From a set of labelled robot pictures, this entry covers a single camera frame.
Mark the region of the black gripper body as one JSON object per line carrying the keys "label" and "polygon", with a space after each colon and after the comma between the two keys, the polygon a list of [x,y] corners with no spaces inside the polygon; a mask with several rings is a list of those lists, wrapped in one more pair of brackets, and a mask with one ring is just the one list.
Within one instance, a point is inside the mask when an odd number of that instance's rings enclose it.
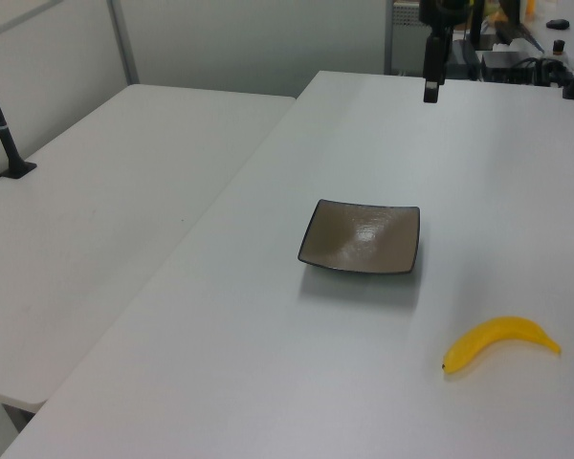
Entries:
{"label": "black gripper body", "polygon": [[472,10],[465,0],[420,0],[419,20],[430,27],[430,36],[446,38],[457,25],[466,23]]}

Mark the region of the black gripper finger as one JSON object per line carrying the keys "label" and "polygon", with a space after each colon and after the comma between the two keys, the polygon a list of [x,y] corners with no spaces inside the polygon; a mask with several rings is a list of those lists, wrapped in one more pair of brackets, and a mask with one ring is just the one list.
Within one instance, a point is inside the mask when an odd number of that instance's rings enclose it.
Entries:
{"label": "black gripper finger", "polygon": [[448,41],[446,38],[437,39],[437,63],[436,63],[436,80],[439,85],[445,82],[446,63],[448,58]]}
{"label": "black gripper finger", "polygon": [[436,103],[438,99],[437,45],[436,37],[430,36],[427,39],[423,68],[425,103]]}

